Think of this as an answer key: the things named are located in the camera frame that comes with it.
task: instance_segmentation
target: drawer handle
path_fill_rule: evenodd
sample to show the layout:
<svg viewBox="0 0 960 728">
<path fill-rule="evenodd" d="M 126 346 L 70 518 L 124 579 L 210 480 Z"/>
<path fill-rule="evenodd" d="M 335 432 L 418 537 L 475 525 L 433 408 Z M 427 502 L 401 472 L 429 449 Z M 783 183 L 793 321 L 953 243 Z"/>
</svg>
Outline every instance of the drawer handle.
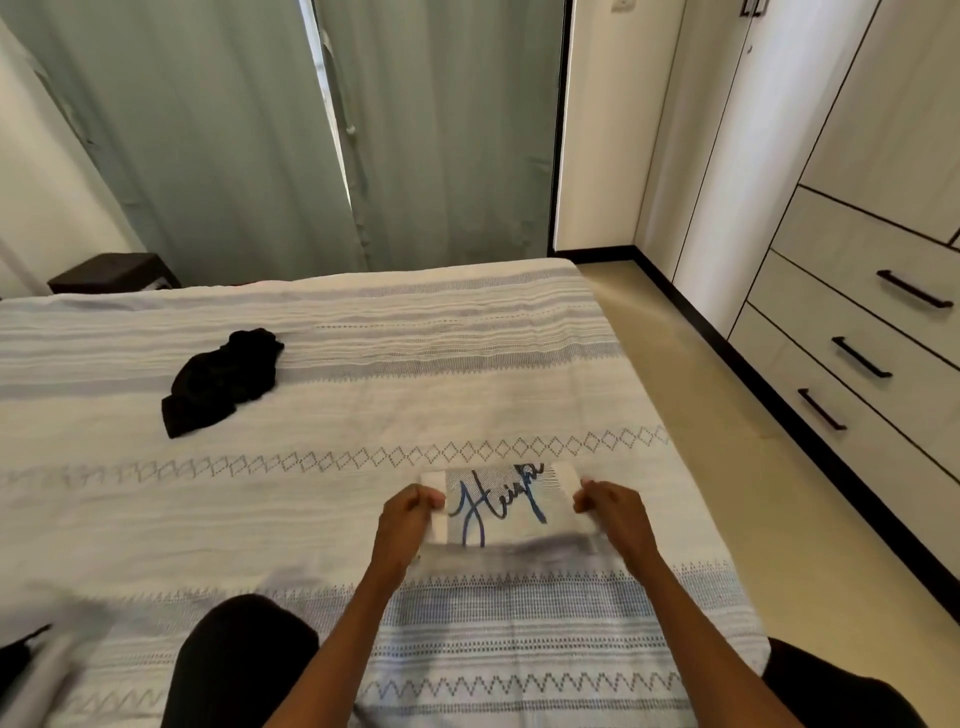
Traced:
<svg viewBox="0 0 960 728">
<path fill-rule="evenodd" d="M 846 425 L 841 425 L 836 420 L 834 420 L 829 414 L 827 414 L 827 410 L 825 410 L 823 407 L 821 407 L 819 404 L 817 404 L 813 400 L 813 398 L 810 396 L 809 389 L 798 389 L 797 393 L 806 400 L 807 404 L 809 404 L 811 407 L 817 410 L 817 414 L 820 415 L 822 418 L 824 418 L 827 421 L 827 424 L 833 427 L 833 429 L 837 431 L 847 429 Z"/>
<path fill-rule="evenodd" d="M 926 291 L 920 290 L 917 286 L 910 285 L 905 280 L 900 280 L 893 274 L 892 271 L 877 271 L 876 274 L 884 280 L 889 280 L 891 283 L 896 285 L 898 288 L 902 288 L 907 293 L 916 296 L 924 303 L 929 303 L 934 308 L 953 308 L 953 301 L 943 301 L 935 296 L 931 296 Z"/>
<path fill-rule="evenodd" d="M 882 369 L 878 369 L 872 361 L 848 344 L 845 336 L 834 336 L 830 341 L 860 362 L 873 376 L 878 376 L 881 379 L 889 379 L 894 375 L 893 372 L 884 372 Z"/>
</svg>

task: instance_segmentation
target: floor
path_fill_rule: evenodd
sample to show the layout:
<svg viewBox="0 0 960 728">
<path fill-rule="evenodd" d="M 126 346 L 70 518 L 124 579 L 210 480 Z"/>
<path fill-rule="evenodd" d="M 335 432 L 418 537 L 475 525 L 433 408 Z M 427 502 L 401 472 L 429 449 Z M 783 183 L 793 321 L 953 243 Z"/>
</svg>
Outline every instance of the floor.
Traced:
<svg viewBox="0 0 960 728">
<path fill-rule="evenodd" d="M 771 636 L 960 716 L 960 625 L 633 262 L 580 266 Z"/>
</svg>

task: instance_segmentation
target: striped bedspread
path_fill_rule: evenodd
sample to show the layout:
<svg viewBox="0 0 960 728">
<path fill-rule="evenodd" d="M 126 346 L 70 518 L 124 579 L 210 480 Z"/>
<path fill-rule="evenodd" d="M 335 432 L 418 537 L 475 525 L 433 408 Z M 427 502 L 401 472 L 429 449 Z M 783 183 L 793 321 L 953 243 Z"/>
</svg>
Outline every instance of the striped bedspread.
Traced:
<svg viewBox="0 0 960 728">
<path fill-rule="evenodd" d="M 277 387 L 169 440 L 160 399 L 239 328 Z M 0 303 L 0 588 L 88 637 L 54 725 L 158 725 L 178 649 L 258 591 L 323 636 L 383 501 L 426 471 L 570 462 L 643 495 L 660 549 L 756 670 L 769 646 L 610 325 L 551 260 Z M 643 590 L 608 549 L 422 562 L 357 697 L 376 725 L 689 726 Z"/>
</svg>

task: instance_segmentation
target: dark wooden nightstand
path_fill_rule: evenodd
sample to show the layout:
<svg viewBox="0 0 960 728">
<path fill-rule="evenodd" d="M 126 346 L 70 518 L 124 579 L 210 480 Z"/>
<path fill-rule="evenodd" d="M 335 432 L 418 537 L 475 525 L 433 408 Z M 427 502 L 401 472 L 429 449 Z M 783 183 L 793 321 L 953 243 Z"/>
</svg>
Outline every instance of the dark wooden nightstand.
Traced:
<svg viewBox="0 0 960 728">
<path fill-rule="evenodd" d="M 182 288 L 156 253 L 100 253 L 47 281 L 54 293 L 130 293 Z"/>
</svg>

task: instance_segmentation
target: leg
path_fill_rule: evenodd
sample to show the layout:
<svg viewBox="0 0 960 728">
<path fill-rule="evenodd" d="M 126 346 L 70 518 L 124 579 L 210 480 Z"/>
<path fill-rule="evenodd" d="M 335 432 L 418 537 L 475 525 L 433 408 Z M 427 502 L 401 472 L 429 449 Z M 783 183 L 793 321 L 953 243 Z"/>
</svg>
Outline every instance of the leg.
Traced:
<svg viewBox="0 0 960 728">
<path fill-rule="evenodd" d="M 318 649 L 317 633 L 265 596 L 228 599 L 183 643 L 161 728 L 262 728 Z"/>
<path fill-rule="evenodd" d="M 896 725 L 924 728 L 899 692 L 847 672 L 792 644 L 770 640 L 763 682 L 806 728 Z"/>
</svg>

